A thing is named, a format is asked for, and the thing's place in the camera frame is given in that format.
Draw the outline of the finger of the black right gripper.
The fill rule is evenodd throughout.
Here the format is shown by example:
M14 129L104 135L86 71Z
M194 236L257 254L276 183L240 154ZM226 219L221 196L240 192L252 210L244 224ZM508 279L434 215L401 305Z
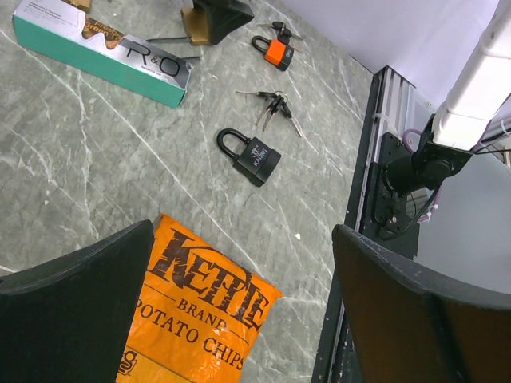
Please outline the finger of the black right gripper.
M196 0L193 10L200 17L200 28L206 33L208 44L219 44L254 18L252 8L236 0Z

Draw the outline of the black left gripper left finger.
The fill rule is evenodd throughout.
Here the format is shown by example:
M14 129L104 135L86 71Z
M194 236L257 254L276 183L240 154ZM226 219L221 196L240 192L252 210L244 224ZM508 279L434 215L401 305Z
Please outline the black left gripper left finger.
M1 278L3 382L114 382L153 247L142 220Z

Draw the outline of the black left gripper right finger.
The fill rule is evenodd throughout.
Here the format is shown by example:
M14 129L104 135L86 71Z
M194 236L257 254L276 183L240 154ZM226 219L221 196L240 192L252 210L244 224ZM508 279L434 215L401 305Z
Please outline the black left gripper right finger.
M374 247L352 258L365 382L508 382L510 296Z

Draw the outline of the orange padlock key bunch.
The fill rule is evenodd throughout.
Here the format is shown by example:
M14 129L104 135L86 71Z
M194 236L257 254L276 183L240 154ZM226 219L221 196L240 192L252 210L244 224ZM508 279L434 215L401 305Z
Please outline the orange padlock key bunch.
M303 40L297 33L293 33L285 22L273 21L272 23L258 24L258 26L273 29L276 32L277 40L284 45L290 45L292 38L300 41Z

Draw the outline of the orange black padlock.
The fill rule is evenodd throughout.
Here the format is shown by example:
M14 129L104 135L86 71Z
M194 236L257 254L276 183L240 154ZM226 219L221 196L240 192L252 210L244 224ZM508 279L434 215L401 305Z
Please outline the orange black padlock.
M295 49L284 44L278 39L267 39L256 35L251 40L252 46L263 54L265 61L275 66L278 70L287 71L291 60L294 57Z

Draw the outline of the black padlock key bunch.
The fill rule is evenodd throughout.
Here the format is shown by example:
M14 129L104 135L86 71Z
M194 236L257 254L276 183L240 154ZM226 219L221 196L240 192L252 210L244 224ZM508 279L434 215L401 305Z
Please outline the black padlock key bunch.
M277 113L281 113L293 126L297 135L300 138L304 138L303 130L288 105L288 95L285 92L279 90L273 92L236 90L236 93L252 95L267 101L267 105L263 107L263 110L255 120L254 125L256 127L262 121L262 129L265 131L272 117Z

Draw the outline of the black Kaijing padlock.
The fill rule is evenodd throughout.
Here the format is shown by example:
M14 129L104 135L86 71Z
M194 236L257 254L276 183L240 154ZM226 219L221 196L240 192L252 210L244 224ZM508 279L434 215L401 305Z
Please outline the black Kaijing padlock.
M240 154L234 153L224 144L226 136L234 136L244 144ZM262 187L274 172L281 154L256 137L248 138L243 133L225 128L216 136L219 149L233 161L233 168L245 176L253 185Z

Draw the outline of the large brass padlock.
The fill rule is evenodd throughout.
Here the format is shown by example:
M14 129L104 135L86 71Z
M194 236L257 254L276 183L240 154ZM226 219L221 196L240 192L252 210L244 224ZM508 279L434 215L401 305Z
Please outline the large brass padlock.
M209 21L206 11L199 7L183 7L180 13L185 31L184 36L174 38L149 38L145 41L153 45L176 43L211 45Z

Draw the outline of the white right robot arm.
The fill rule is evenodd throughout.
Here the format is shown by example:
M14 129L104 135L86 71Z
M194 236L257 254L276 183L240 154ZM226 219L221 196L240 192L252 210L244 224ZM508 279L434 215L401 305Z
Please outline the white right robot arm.
M475 154L509 95L510 2L500 1L458 79L428 121L418 149L382 166L385 187L399 195L439 189Z

